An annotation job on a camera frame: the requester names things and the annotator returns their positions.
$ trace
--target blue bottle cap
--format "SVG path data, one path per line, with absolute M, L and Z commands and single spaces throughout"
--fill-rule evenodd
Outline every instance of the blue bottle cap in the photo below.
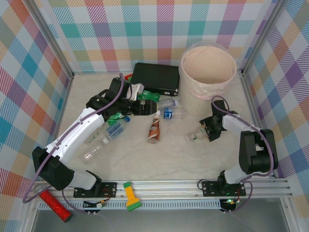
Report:
M 126 116 L 126 117 L 124 118 L 124 121 L 129 122 L 129 121 L 130 121 L 130 118 L 129 118 L 128 116 Z

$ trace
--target trash bin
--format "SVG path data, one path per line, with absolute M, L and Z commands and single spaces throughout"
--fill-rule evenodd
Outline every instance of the trash bin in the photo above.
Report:
M 179 66 L 182 107 L 192 115 L 209 116 L 211 98 L 223 94 L 236 71 L 235 60 L 221 45 L 193 44 Z

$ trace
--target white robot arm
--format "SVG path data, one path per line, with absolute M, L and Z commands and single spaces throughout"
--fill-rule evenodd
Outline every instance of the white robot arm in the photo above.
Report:
M 55 149 L 39 174 L 55 189 L 82 188 L 92 191 L 95 196 L 100 190 L 101 179 L 90 171 L 78 171 L 67 166 L 80 144 L 102 126 L 110 116 L 118 112 L 123 115 L 151 115 L 156 112 L 154 101 L 145 100 L 142 104 L 140 100 L 137 100 L 137 94 L 141 94 L 143 91 L 142 84 L 131 85 L 124 81 L 124 87 L 118 100 L 104 111 L 94 113 L 115 98 L 120 89 L 120 84 L 120 78 L 114 78 L 110 88 L 92 97 L 79 117 L 61 136 L 47 145 L 45 149 L 37 147 L 33 150 L 33 163 L 35 171 L 37 171 L 47 155 Z
M 215 101 L 214 104 L 227 112 L 223 100 Z M 205 118 L 200 123 L 205 124 L 205 130 L 210 141 L 218 139 L 222 131 L 231 131 L 239 138 L 239 161 L 231 169 L 224 171 L 224 179 L 227 184 L 237 184 L 247 176 L 256 173 L 266 173 L 270 169 L 270 156 L 266 143 L 261 136 L 239 120 L 239 115 L 230 111 L 232 115 L 219 111 L 212 106 L 212 116 Z M 278 167 L 278 158 L 275 145 L 274 134 L 271 130 L 254 127 L 266 138 L 271 148 L 274 160 L 274 167 Z

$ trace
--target black box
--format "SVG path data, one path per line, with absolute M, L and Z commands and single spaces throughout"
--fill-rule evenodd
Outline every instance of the black box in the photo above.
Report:
M 179 88 L 178 67 L 158 64 L 135 64 L 131 83 L 141 83 L 145 90 L 161 95 L 177 96 Z

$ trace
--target plaid wall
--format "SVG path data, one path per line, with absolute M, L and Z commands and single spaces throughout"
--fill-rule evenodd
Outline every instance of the plaid wall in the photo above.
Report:
M 244 59 L 243 59 L 243 61 L 241 63 L 240 69 L 244 68 L 244 66 L 245 66 L 249 56 L 251 55 L 251 52 L 252 52 L 254 46 L 256 45 L 257 40 L 260 38 L 260 35 L 261 35 L 265 25 L 266 25 L 266 22 L 268 21 L 270 15 L 272 14 L 273 10 L 275 9 L 277 1 L 278 0 L 272 0 L 271 1 L 271 4 L 269 5 L 265 16 L 264 16 L 264 18 L 263 18 L 263 20 L 262 20 L 258 30 L 256 31 L 252 41 L 251 41 L 251 44 L 250 44 L 250 46 L 249 46 L 249 48 L 248 48 L 248 50 L 246 52 L 246 55 L 245 55 L 245 57 L 244 57 Z
M 1 232 L 17 228 L 32 150 L 53 140 L 68 83 L 22 1 L 0 0 Z
M 202 39 L 243 58 L 266 2 L 36 0 L 72 68 L 83 72 L 130 71 L 136 62 L 178 65 L 182 52 Z
M 280 176 L 309 228 L 309 0 L 291 0 L 248 81 L 264 127 L 275 133 Z

